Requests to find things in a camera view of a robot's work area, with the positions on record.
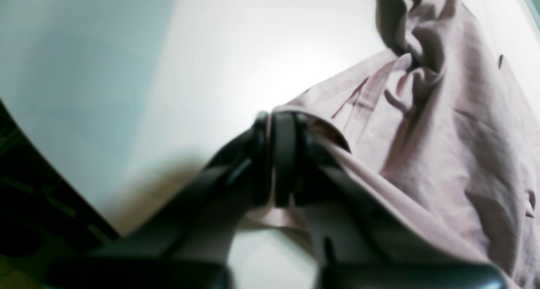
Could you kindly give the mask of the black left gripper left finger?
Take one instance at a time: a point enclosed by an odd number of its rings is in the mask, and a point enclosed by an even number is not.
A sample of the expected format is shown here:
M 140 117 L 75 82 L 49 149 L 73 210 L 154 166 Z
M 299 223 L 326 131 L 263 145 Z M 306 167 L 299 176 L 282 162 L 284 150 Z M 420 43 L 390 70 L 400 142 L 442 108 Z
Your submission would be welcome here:
M 222 147 L 164 208 L 127 237 L 52 265 L 48 289 L 231 289 L 238 223 L 270 197 L 270 115 Z

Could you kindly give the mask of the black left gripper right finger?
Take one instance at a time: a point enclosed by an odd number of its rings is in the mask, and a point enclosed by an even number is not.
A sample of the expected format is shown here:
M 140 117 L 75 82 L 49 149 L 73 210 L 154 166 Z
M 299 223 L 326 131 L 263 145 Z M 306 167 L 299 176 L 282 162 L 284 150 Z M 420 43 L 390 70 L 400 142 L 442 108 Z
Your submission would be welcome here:
M 491 264 L 459 259 L 413 233 L 356 183 L 302 113 L 272 114 L 275 202 L 308 227 L 315 289 L 505 289 Z

